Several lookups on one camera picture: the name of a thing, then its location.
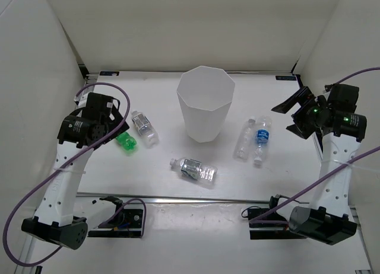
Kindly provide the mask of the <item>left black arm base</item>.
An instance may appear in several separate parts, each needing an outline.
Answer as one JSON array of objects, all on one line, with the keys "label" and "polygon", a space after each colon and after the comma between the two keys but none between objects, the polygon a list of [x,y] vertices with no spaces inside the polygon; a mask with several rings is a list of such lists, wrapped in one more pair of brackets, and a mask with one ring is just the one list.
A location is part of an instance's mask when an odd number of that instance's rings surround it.
[{"label": "left black arm base", "polygon": [[[88,230],[88,237],[94,238],[142,238],[145,231],[147,206],[140,198],[132,198],[126,202],[114,196],[99,199],[115,205],[115,216],[102,222],[96,229]],[[130,203],[140,203],[142,209],[126,208]]]}]

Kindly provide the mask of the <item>green crushed plastic bottle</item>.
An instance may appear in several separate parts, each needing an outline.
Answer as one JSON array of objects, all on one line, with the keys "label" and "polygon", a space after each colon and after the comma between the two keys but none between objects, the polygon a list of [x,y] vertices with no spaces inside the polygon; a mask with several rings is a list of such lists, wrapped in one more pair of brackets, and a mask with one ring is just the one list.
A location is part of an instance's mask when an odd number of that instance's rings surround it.
[{"label": "green crushed plastic bottle", "polygon": [[128,132],[123,132],[116,137],[117,143],[127,152],[132,152],[137,147],[137,142]]}]

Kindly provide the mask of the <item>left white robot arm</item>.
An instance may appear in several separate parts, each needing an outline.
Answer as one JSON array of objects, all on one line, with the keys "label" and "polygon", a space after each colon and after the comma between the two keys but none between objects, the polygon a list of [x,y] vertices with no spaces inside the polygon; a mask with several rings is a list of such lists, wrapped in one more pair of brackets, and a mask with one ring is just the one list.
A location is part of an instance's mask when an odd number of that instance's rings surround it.
[{"label": "left white robot arm", "polygon": [[22,231],[48,243],[78,249],[88,231],[105,221],[112,227],[123,223],[122,201],[108,196],[75,207],[75,199],[85,166],[97,143],[117,128],[114,139],[129,126],[118,108],[117,99],[103,94],[88,93],[78,107],[64,118],[58,134],[56,161],[58,175],[50,181],[42,202],[33,217],[24,219]]}]

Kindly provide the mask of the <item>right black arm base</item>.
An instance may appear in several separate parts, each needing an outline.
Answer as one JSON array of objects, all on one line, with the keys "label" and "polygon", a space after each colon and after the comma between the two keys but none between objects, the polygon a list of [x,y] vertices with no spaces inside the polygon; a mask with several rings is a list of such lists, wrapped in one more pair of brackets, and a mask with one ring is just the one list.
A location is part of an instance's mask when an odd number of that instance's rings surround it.
[{"label": "right black arm base", "polygon": [[[260,216],[270,209],[276,207],[280,201],[288,200],[289,197],[284,195],[275,195],[270,198],[268,206],[263,207],[260,205],[249,206],[242,209],[240,215],[242,219],[251,220]],[[249,222],[249,235],[250,240],[304,240],[305,237],[292,233],[289,230],[287,219],[273,212],[254,222]]]}]

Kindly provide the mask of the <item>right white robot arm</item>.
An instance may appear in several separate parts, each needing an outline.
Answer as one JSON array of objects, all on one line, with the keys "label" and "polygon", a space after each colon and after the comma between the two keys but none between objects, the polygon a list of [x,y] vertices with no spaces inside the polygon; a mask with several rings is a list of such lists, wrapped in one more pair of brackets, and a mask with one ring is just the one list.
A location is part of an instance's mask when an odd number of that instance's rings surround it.
[{"label": "right white robot arm", "polygon": [[285,114],[295,104],[300,105],[287,130],[303,139],[320,132],[322,162],[319,180],[310,187],[313,196],[309,204],[274,206],[267,211],[267,221],[276,227],[287,221],[292,233],[335,245],[357,230],[348,204],[352,177],[349,161],[365,138],[367,118],[355,112],[358,87],[333,84],[325,88],[325,94],[315,96],[308,87],[302,87],[272,109]]}]

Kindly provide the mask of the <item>clear bottle blue-white label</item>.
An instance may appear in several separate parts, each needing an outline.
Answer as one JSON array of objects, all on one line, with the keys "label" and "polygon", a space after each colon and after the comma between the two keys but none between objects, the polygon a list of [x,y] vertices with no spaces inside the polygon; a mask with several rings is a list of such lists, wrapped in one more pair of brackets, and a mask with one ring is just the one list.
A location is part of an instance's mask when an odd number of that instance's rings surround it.
[{"label": "clear bottle blue-white label", "polygon": [[187,157],[172,158],[170,167],[180,176],[203,185],[212,185],[217,175],[217,168]]}]

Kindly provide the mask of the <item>clear unlabelled plastic bottle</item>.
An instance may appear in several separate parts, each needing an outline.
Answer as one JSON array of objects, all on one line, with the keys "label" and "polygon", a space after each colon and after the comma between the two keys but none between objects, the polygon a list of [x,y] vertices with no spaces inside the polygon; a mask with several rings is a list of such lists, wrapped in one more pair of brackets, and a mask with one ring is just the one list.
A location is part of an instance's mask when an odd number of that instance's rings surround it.
[{"label": "clear unlabelled plastic bottle", "polygon": [[255,117],[250,117],[244,122],[233,154],[235,159],[240,161],[246,161],[248,159],[255,130],[255,124]]}]

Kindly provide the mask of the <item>clear bottle blue label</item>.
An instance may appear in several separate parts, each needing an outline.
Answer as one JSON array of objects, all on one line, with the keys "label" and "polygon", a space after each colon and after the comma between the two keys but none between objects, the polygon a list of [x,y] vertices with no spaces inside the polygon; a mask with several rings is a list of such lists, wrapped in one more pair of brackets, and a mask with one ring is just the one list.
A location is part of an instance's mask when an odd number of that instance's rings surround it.
[{"label": "clear bottle blue label", "polygon": [[254,166],[260,167],[268,155],[268,145],[271,135],[272,119],[269,116],[261,116],[256,121],[254,136]]}]

